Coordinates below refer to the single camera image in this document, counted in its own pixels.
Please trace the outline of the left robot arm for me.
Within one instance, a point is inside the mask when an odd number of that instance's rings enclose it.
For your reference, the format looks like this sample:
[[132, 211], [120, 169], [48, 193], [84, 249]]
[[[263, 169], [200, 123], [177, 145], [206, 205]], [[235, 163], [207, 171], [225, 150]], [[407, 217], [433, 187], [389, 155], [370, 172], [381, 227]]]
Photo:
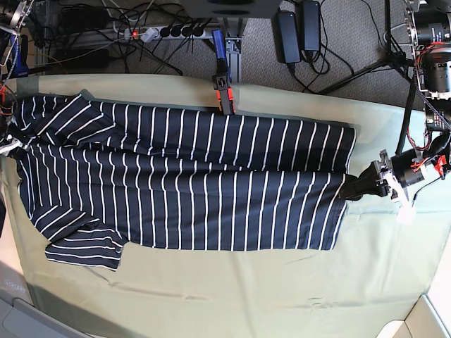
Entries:
[[[426, 178], [429, 168], [440, 180], [450, 174], [450, 2], [406, 1], [405, 25], [412, 57], [406, 59], [386, 25], [388, 56], [410, 82], [409, 93], [394, 156], [380, 152], [363, 173], [340, 190], [340, 196], [357, 201], [364, 195], [389, 196], [413, 206], [407, 188]], [[424, 145], [416, 144], [409, 133], [414, 97], [424, 103]]]

